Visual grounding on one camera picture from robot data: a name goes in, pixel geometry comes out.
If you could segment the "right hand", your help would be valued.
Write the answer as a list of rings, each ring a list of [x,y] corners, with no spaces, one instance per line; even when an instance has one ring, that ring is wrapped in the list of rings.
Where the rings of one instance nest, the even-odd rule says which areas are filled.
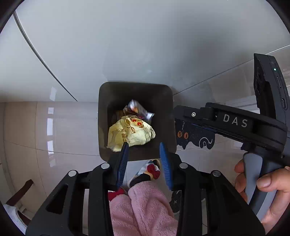
[[[246,201],[246,177],[244,174],[243,160],[240,160],[236,164],[235,172],[238,173],[235,179],[235,189]],[[280,220],[289,205],[289,167],[278,169],[262,176],[257,180],[257,187],[262,192],[277,191],[269,210],[262,219],[262,225],[264,226],[265,232],[269,233]]]

